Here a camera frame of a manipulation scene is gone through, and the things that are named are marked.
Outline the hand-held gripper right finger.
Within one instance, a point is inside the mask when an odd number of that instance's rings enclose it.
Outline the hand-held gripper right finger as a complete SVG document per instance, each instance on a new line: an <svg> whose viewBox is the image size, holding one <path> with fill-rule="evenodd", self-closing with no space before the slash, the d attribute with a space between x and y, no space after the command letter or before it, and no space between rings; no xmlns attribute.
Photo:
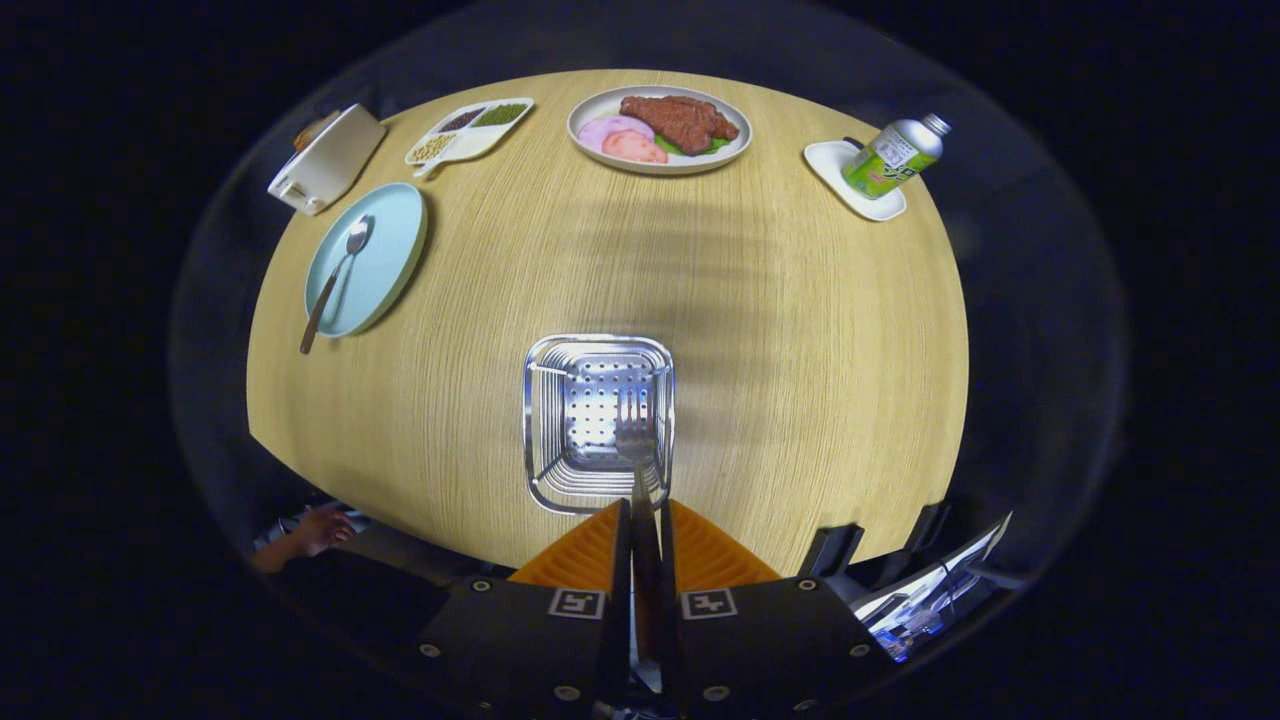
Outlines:
<svg viewBox="0 0 1280 720"><path fill-rule="evenodd" d="M824 579L780 575L675 500L660 539L660 661L682 719L831 717L897 676Z"/></svg>

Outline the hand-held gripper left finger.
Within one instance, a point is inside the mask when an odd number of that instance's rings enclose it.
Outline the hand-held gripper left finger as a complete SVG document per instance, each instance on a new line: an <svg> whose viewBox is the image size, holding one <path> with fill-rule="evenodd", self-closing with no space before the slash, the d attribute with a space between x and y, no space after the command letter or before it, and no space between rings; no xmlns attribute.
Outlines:
<svg viewBox="0 0 1280 720"><path fill-rule="evenodd" d="M507 578L468 577L415 641L422 683L471 719L595 719L630 673L630 505Z"/></svg>

